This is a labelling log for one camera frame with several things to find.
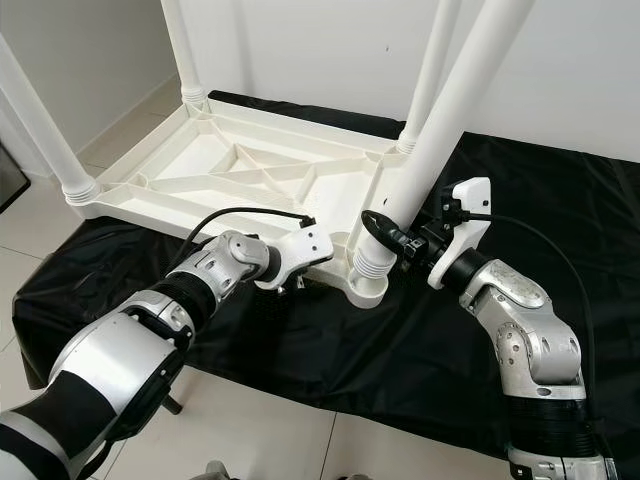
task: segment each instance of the black fabric sheet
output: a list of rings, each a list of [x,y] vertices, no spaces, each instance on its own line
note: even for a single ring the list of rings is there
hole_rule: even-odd
[[[397,138],[402,123],[212,92],[212,98]],[[640,479],[640,165],[465,134],[443,186],[492,182],[494,213],[545,232],[575,262],[597,339],[599,406],[625,479]],[[14,325],[33,387],[71,336],[154,283],[180,240],[110,218],[84,222],[24,285]],[[494,223],[480,250],[548,291],[586,345],[578,290],[536,238]],[[246,285],[198,336],[188,363],[310,405],[361,415],[504,457],[505,408],[491,343],[456,298],[417,273],[394,270],[382,304],[359,310],[342,292],[307,283],[279,298]]]

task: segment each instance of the black cable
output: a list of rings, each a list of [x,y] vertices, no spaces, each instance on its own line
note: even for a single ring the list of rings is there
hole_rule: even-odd
[[[100,453],[98,453],[98,455],[96,455],[93,458],[93,460],[91,460],[89,463],[87,463],[84,466],[84,468],[78,475],[78,480],[87,480],[91,475],[96,473],[96,470],[98,470],[102,466],[104,461],[109,456],[109,453],[111,453],[111,449],[113,448],[113,443],[114,442],[112,441],[104,442],[104,447],[102,447],[102,450],[100,450]]]
[[[587,402],[589,405],[589,411],[592,417],[592,420],[597,421],[597,402],[596,402],[596,359],[595,359],[595,351],[596,351],[596,341],[595,341],[595,329],[593,326],[593,317],[591,315],[591,304],[589,303],[589,296],[587,294],[587,290],[584,287],[584,283],[582,282],[582,278],[580,278],[580,274],[571,263],[571,260],[564,254],[564,252],[558,247],[549,237],[547,237],[540,230],[532,227],[531,225],[518,220],[517,218],[507,217],[504,215],[487,215],[482,213],[466,213],[463,212],[463,219],[467,220],[484,220],[484,221],[496,221],[496,222],[504,222],[509,223],[511,225],[515,225],[523,230],[526,230],[529,233],[533,233],[539,239],[543,240],[547,246],[549,246],[562,260],[565,262],[571,274],[576,280],[578,285],[578,289],[580,291],[580,300],[582,303],[582,311],[584,316],[584,325],[587,333],[587,382],[586,382],[586,390],[587,390]],[[606,437],[601,432],[595,432],[596,437],[598,437],[601,449],[603,450],[604,456],[612,457],[611,448],[607,442]]]
[[[173,270],[176,266],[178,266],[178,264],[182,261],[184,255],[185,255],[185,252],[187,251],[187,249],[189,248],[189,246],[193,242],[193,239],[196,238],[198,233],[200,233],[200,231],[204,227],[206,227],[208,223],[212,222],[213,220],[215,220],[218,217],[221,217],[222,215],[227,215],[229,213],[262,213],[262,214],[265,214],[265,215],[278,215],[280,217],[296,218],[298,220],[301,220],[301,225],[303,225],[303,226],[313,225],[315,223],[315,221],[311,217],[309,217],[308,215],[301,215],[299,213],[285,212],[283,210],[274,210],[274,209],[271,209],[271,208],[258,208],[258,207],[223,208],[223,209],[218,210],[217,212],[213,212],[211,215],[208,215],[207,217],[205,217],[198,225],[196,225],[196,227],[193,230],[191,230],[191,233],[189,234],[189,236],[184,239],[184,242],[182,242],[182,245],[180,246],[180,249],[175,254],[175,256],[173,257],[171,262],[169,262],[169,267],[167,268],[167,273],[170,272],[171,270]]]

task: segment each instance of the baseboard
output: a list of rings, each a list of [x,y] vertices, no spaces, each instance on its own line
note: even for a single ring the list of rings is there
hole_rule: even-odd
[[[163,88],[165,88],[167,86],[167,84],[175,81],[176,77],[177,77],[177,74],[171,75],[168,79],[166,79],[164,82],[160,83],[156,88],[154,88],[149,93],[147,93],[144,97],[142,97],[142,99],[138,103],[136,103],[133,107],[131,107],[131,109],[129,109],[129,111],[127,111],[124,114],[122,114],[111,125],[109,125],[107,128],[105,128],[98,135],[96,135],[89,143],[87,143],[84,147],[82,147],[76,153],[76,156],[78,157],[78,160],[80,160],[80,162],[84,163],[87,160],[89,160],[90,158],[92,158],[94,156],[94,154],[96,153],[97,149],[100,148],[101,140],[104,137],[108,137],[109,134],[114,130],[116,130],[116,131],[119,130],[120,129],[120,125],[122,123],[128,122],[131,118],[136,117],[137,115],[140,115],[140,113],[144,113],[146,111],[146,105],[149,102],[149,100],[158,91],[160,91]]]

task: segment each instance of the robotic arm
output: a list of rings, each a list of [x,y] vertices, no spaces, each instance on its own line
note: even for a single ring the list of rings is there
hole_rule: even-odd
[[[60,353],[45,392],[0,414],[2,478],[87,478],[102,456],[87,461],[102,444],[148,423],[197,333],[240,283],[277,289],[332,256],[331,240],[317,225],[272,245],[235,231],[215,238],[81,330]]]
[[[576,335],[555,315],[551,299],[538,284],[475,250],[488,222],[452,221],[452,210],[482,212],[487,198],[488,179],[471,179],[448,189],[442,213],[449,234],[444,236],[432,224],[418,234],[403,232],[372,211],[364,211],[362,220],[374,238],[402,259],[403,268],[423,268],[432,287],[444,286],[457,294],[460,306],[489,335],[508,408],[512,477],[617,479],[613,459],[597,451]]]

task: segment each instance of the tiled floor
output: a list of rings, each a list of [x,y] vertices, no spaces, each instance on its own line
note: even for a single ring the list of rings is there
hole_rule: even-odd
[[[82,157],[100,174],[179,103],[169,83]],[[34,182],[0,215],[0,408],[28,389],[11,325],[11,297],[41,260],[80,224],[51,182]],[[318,410],[187,368],[175,397],[178,416],[161,410],[145,430],[114,448],[98,480],[187,480],[211,459],[244,480],[334,480],[363,472],[376,480],[507,479],[507,465],[368,420]]]

